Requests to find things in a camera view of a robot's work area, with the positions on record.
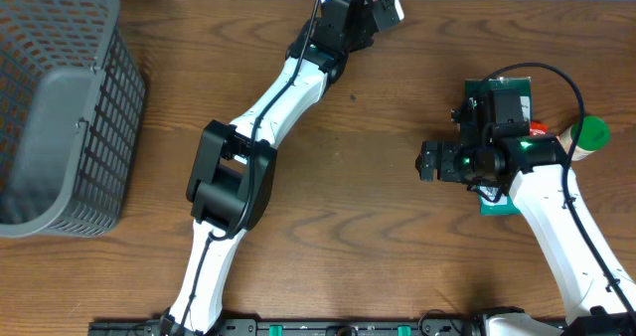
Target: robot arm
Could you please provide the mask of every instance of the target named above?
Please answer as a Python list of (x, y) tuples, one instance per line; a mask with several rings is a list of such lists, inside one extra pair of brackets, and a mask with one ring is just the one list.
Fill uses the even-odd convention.
[[(199, 335), (214, 327), (237, 246), (269, 202), (280, 142), (338, 80), (349, 53), (369, 47), (375, 33), (403, 18), (398, 0), (323, 0), (321, 10), (315, 27), (305, 24), (291, 44), (282, 73), (256, 104), (230, 125), (212, 121), (202, 134), (186, 194), (195, 217), (193, 251), (181, 292), (162, 317), (162, 335)], [(310, 44), (293, 84), (274, 100), (292, 79), (307, 35)], [(263, 111), (252, 143), (256, 118)], [(253, 198), (247, 197), (251, 169), (241, 174), (222, 159), (253, 163)]]
[[(592, 307), (601, 306), (607, 313), (625, 312), (616, 293), (609, 290), (607, 279), (585, 244), (568, 209), (563, 208), (559, 164), (535, 167), (532, 173), (519, 172), (510, 189), (510, 197), (522, 212), (541, 246), (565, 307), (565, 321), (589, 316)], [(636, 285), (620, 264), (600, 229), (589, 214), (576, 185), (568, 173), (569, 190), (585, 230), (610, 268), (613, 277), (630, 300), (636, 304)]]
[[(522, 64), (504, 68), (491, 77), (520, 66), (546, 67), (538, 63)], [(468, 99), (452, 112), (453, 120), (460, 125), (458, 142), (423, 143), (416, 161), (420, 178), (431, 181), (433, 169), (437, 169), (439, 180), (467, 184), (469, 190), (473, 190), (472, 186), (498, 187), (503, 195), (511, 197), (532, 228), (555, 276), (569, 325), (563, 335), (592, 334), (589, 325), (602, 325), (603, 332), (636, 326), (630, 326), (627, 321), (634, 324), (634, 318), (626, 313), (631, 311), (630, 304), (636, 304), (636, 285), (592, 219), (571, 170), (566, 182), (573, 200), (571, 205), (611, 275), (601, 269), (598, 257), (592, 253), (566, 206), (561, 179), (569, 162), (557, 139), (548, 135), (530, 136), (518, 89), (497, 87), (488, 80), (479, 86), (483, 85), (490, 90), (480, 93), (478, 87), (473, 91), (474, 99)], [(574, 90), (580, 97), (577, 88)], [(619, 298), (619, 291), (627, 302)], [(482, 332), (489, 336), (562, 333), (550, 328), (519, 312), (488, 316), (482, 323)]]

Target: green cap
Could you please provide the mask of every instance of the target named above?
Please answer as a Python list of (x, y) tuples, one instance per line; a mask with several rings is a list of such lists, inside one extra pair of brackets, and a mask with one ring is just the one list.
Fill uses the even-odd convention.
[[(572, 126), (572, 138), (577, 130), (578, 122)], [(605, 121), (596, 116), (586, 116), (583, 120), (583, 130), (580, 131), (578, 147), (586, 151), (598, 151), (609, 142), (610, 137), (609, 126)]]

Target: wood grain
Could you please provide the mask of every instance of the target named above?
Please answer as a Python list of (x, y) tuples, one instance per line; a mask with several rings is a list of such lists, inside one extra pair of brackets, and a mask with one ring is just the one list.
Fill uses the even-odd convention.
[[(226, 286), (226, 310), (263, 318), (410, 318), (518, 305), (563, 316), (522, 217), (424, 184), (424, 139), (450, 138), (463, 80), (539, 61), (568, 72), (612, 141), (574, 170), (587, 206), (636, 273), (636, 2), (403, 0), (406, 20), (355, 53), (279, 152), (269, 208)], [(192, 242), (185, 187), (202, 128), (242, 114), (279, 74), (311, 0), (122, 0), (120, 25), (150, 95), (123, 220), (92, 240), (0, 241), (0, 334), (85, 335), (95, 319), (172, 304)], [(567, 85), (533, 77), (535, 117), (575, 118)]]

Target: black cable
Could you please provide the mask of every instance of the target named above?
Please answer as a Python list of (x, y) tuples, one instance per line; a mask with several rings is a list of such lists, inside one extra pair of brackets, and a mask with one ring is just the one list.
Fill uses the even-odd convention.
[(189, 312), (189, 314), (190, 314), (190, 315), (189, 315), (189, 319), (190, 319), (190, 326), (192, 326), (192, 325), (193, 325), (193, 323), (192, 323), (192, 312)]
[[(441, 313), (441, 314), (444, 314), (445, 316), (448, 315), (446, 313), (446, 311), (440, 310), (440, 309), (430, 309), (430, 310), (426, 311), (426, 313), (421, 315), (421, 317), (419, 318), (419, 321), (417, 321), (417, 329), (419, 329), (419, 333), (421, 333), (422, 336), (428, 336), (428, 334), (424, 332), (424, 327), (423, 326), (424, 326), (424, 321), (428, 318), (428, 315), (431, 312)], [(457, 325), (455, 325), (455, 323), (453, 322), (452, 319), (449, 318), (447, 320), (450, 323), (450, 326), (452, 326), (453, 329), (455, 329), (455, 332), (457, 332), (459, 335), (461, 335), (461, 328), (457, 327)]]
[(237, 226), (230, 232), (227, 231), (222, 237), (213, 236), (212, 239), (214, 241), (224, 241), (228, 238), (228, 236), (235, 236), (236, 233), (243, 227), (243, 222), (247, 217), (247, 210), (249, 205), (251, 204), (251, 200), (253, 199), (253, 190), (254, 190), (254, 174), (255, 174), (255, 164), (256, 164), (256, 153), (255, 153), (255, 145), (256, 145), (256, 133), (260, 128), (260, 123), (264, 119), (267, 112), (271, 109), (272, 106), (278, 101), (278, 99), (287, 91), (287, 89), (294, 84), (296, 77), (298, 76), (298, 72), (300, 72), (300, 67), (302, 65), (302, 61), (305, 57), (305, 51), (307, 50), (307, 46), (309, 44), (309, 37), (311, 36), (311, 31), (314, 27), (314, 23), (316, 21), (316, 13), (318, 12), (318, 6), (320, 5), (320, 0), (315, 0), (314, 8), (311, 12), (311, 18), (309, 19), (309, 28), (307, 29), (307, 34), (305, 36), (305, 41), (302, 45), (302, 50), (300, 52), (300, 57), (298, 57), (298, 62), (296, 63), (296, 68), (294, 69), (293, 74), (287, 81), (287, 83), (280, 89), (280, 91), (274, 96), (272, 100), (265, 106), (265, 108), (260, 112), (260, 114), (254, 120), (254, 127), (251, 130), (251, 142), (249, 143), (249, 157), (248, 157), (248, 168), (249, 168), (249, 177), (247, 180), (247, 198), (245, 199), (245, 204), (240, 213), (240, 218), (238, 219)]
[(482, 190), (480, 190), (479, 187), (475, 188), (474, 185), (468, 185), (468, 188), (466, 188), (466, 191), (477, 193), (479, 197), (485, 199), (486, 201), (490, 203), (498, 203), (499, 200), (501, 200), (501, 196), (503, 195), (503, 191), (501, 190), (501, 188), (498, 188), (497, 193), (495, 194), (495, 198), (490, 199), (490, 197), (488, 197), (487, 194), (485, 194)]
[(488, 131), (491, 128), (495, 127), (495, 123), (493, 122), (488, 122), (484, 125), (484, 128), (481, 131), (481, 145), (482, 147), (486, 147), (486, 145), (488, 144)]
[(192, 283), (192, 291), (190, 291), (190, 296), (188, 296), (188, 304), (186, 305), (185, 310), (183, 311), (183, 317), (181, 318), (181, 324), (177, 328), (175, 335), (182, 335), (184, 328), (186, 327), (186, 317), (190, 313), (190, 308), (192, 307), (192, 301), (194, 301), (195, 297), (197, 297), (197, 284), (199, 283), (199, 276), (201, 275), (201, 269), (203, 268), (203, 262), (206, 259), (206, 255), (208, 254), (208, 250), (210, 249), (210, 244), (213, 240), (213, 232), (208, 233), (208, 238), (206, 239), (206, 246), (201, 253), (201, 258), (199, 259), (199, 264), (197, 265), (197, 271), (195, 272), (195, 279)]
[(574, 134), (574, 138), (572, 139), (572, 144), (569, 147), (569, 151), (567, 151), (567, 158), (565, 158), (565, 163), (563, 164), (563, 174), (561, 175), (561, 184), (562, 184), (563, 196), (565, 198), (565, 203), (567, 204), (567, 208), (569, 209), (569, 212), (572, 215), (572, 219), (574, 220), (574, 223), (576, 224), (576, 227), (578, 228), (578, 231), (580, 232), (581, 236), (583, 237), (583, 240), (587, 244), (587, 247), (589, 248), (589, 250), (591, 251), (592, 255), (594, 256), (594, 259), (596, 259), (596, 262), (598, 263), (598, 266), (603, 271), (604, 276), (607, 278), (608, 287), (611, 287), (614, 290), (614, 292), (616, 292), (616, 296), (618, 297), (620, 302), (623, 304), (623, 306), (627, 310), (628, 315), (629, 315), (629, 319), (630, 319), (630, 321), (632, 323), (632, 327), (636, 331), (636, 314), (634, 314), (634, 308), (629, 303), (629, 300), (627, 299), (627, 296), (625, 296), (625, 293), (623, 292), (623, 290), (618, 285), (618, 281), (612, 276), (612, 273), (609, 270), (609, 267), (607, 266), (607, 264), (603, 260), (603, 257), (600, 255), (600, 252), (598, 252), (598, 250), (594, 246), (593, 241), (591, 240), (591, 238), (587, 234), (587, 231), (585, 230), (585, 227), (583, 226), (583, 223), (580, 220), (580, 217), (578, 216), (578, 213), (576, 212), (576, 207), (574, 206), (574, 198), (569, 194), (569, 187), (567, 185), (567, 173), (569, 172), (569, 168), (570, 168), (570, 166), (572, 164), (572, 156), (574, 155), (574, 149), (576, 148), (576, 144), (578, 144), (578, 138), (580, 137), (580, 131), (583, 129), (583, 120), (585, 119), (585, 107), (583, 105), (583, 97), (582, 97), (582, 95), (580, 93), (580, 90), (578, 89), (578, 86), (576, 86), (574, 81), (566, 73), (564, 73), (564, 72), (560, 71), (559, 69), (557, 69), (557, 68), (555, 68), (553, 66), (550, 66), (548, 64), (544, 64), (544, 63), (520, 63), (520, 64), (511, 65), (509, 67), (501, 68), (497, 72), (495, 72), (495, 73), (489, 75), (488, 77), (484, 78), (481, 82), (479, 82), (479, 84), (475, 88), (475, 90), (473, 92), (473, 96), (477, 96), (479, 94), (481, 88), (490, 79), (493, 79), (493, 78), (495, 78), (496, 76), (498, 76), (498, 75), (500, 75), (502, 73), (509, 72), (511, 70), (519, 69), (519, 68), (542, 68), (542, 69), (549, 70), (549, 71), (559, 75), (560, 77), (562, 77), (569, 84), (569, 86), (572, 88), (572, 90), (574, 91), (574, 95), (576, 95), (576, 101), (578, 102), (578, 129), (576, 130), (576, 133)]

